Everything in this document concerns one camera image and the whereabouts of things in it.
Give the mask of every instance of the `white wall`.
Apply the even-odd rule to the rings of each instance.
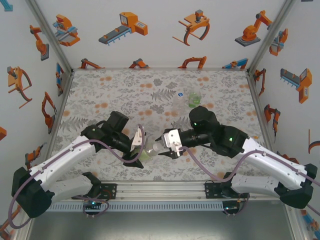
[[[45,91],[51,96],[57,110],[62,98],[57,95],[56,64],[58,58],[52,47],[49,47],[49,59],[41,61],[40,52],[36,48],[36,38],[30,33],[29,25],[38,27],[38,23],[30,12],[26,2],[9,0],[13,5],[12,12],[4,12],[0,6],[1,48],[0,48],[0,127],[6,129],[7,136],[0,141],[0,224],[8,216],[11,188],[14,172],[25,166],[25,154],[31,153],[39,145],[50,141],[45,118],[41,112]],[[44,34],[39,34],[44,43],[48,43]],[[32,87],[25,90],[32,101],[19,109],[25,101],[17,91],[8,93],[7,67],[19,66],[26,71],[32,82]],[[22,78],[23,86],[27,80]],[[53,109],[46,106],[48,114],[53,115]],[[37,159],[43,161],[48,145]]]
[[[279,117],[275,148],[281,154],[287,154],[299,160],[301,164],[312,163],[320,169],[320,147],[312,148],[308,153],[308,129],[311,129],[311,142],[320,140],[320,55],[319,55],[319,13],[320,1],[296,3],[280,30],[288,28],[288,38],[284,49],[278,56],[265,54],[258,70],[266,69],[265,91],[260,97],[263,107],[270,104],[277,108]],[[312,73],[312,85],[309,98],[299,103],[299,93],[295,87],[287,85],[280,78],[281,68],[299,76],[306,68]],[[261,80],[256,85],[261,89]],[[320,170],[317,180],[320,181]],[[320,188],[313,185],[313,198],[310,202],[320,210]]]
[[[142,58],[150,67],[179,67],[191,57],[207,56],[204,67],[212,68],[255,56],[262,41],[243,47],[235,42],[248,25],[253,25],[256,14],[262,10],[272,21],[278,14],[283,0],[121,0],[105,1],[38,0],[47,21],[52,25],[61,14],[78,28],[80,41],[73,46],[61,46],[73,68],[87,58],[102,67],[128,68]],[[178,23],[198,9],[210,19],[210,30],[202,41],[189,36],[190,46],[175,40],[183,39],[186,27]],[[148,25],[148,35],[138,33],[121,37],[110,46],[98,41],[103,35],[121,25],[119,14],[132,12],[139,21]],[[257,36],[263,40],[268,30],[261,25]]]

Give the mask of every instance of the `metal floor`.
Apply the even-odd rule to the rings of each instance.
[[[235,218],[220,211],[47,212],[35,218],[29,240],[292,240],[280,201],[250,201]]]

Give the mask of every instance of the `leaf pattern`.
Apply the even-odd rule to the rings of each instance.
[[[86,127],[107,120],[112,111],[125,114],[129,121],[125,134],[132,138],[142,124],[149,142],[161,136],[164,129],[191,128],[187,103],[185,114],[172,114],[177,92],[188,96],[200,90],[201,105],[213,111],[221,124],[248,133],[264,146],[260,125],[247,84],[241,71],[181,70],[85,70],[76,71],[65,105],[52,154],[58,153],[79,136]],[[192,149],[199,161],[213,174],[231,172],[237,161],[219,156],[204,147]],[[109,151],[102,149],[70,169],[60,180],[92,172],[102,181],[198,181],[210,180],[185,154],[172,160],[155,156],[143,162],[144,169],[123,166]],[[240,174],[263,176],[264,173],[244,163]]]

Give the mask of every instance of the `table surface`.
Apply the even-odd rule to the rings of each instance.
[[[123,132],[132,138],[138,124],[144,126],[149,141],[164,129],[190,129],[189,111],[172,112],[174,96],[201,92],[201,105],[213,111],[221,124],[246,132],[264,145],[262,132],[244,71],[205,70],[77,70],[64,108],[52,155],[69,145],[89,125],[107,120],[112,111],[129,117]],[[223,177],[237,161],[198,146],[192,152],[213,174]],[[156,156],[144,162],[144,169],[125,167],[109,151],[102,149],[81,161],[64,176],[74,178],[92,172],[102,181],[203,181],[207,176],[188,154],[172,160]],[[239,173],[261,176],[263,172],[244,163]]]

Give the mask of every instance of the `metal pole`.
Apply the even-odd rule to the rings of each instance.
[[[275,39],[275,36],[278,34],[279,29],[291,11],[292,7],[298,0],[286,0],[280,9],[278,15],[276,16],[274,22],[271,25],[271,28],[264,38],[261,47],[259,48],[257,54],[254,56],[252,63],[249,67],[249,76],[253,76],[261,59],[264,57],[265,53],[268,51],[271,43]]]
[[[72,74],[72,68],[71,65],[60,48],[60,44],[58,40],[56,39],[55,34],[52,32],[49,23],[47,22],[47,19],[45,18],[44,14],[42,13],[41,9],[39,8],[36,0],[25,0],[28,7],[30,8],[33,16],[37,20],[38,24],[40,25],[41,31],[44,33],[46,38],[48,39],[48,42],[50,44],[50,47],[54,50],[57,57],[59,58],[60,65],[63,66],[64,71],[71,76]]]

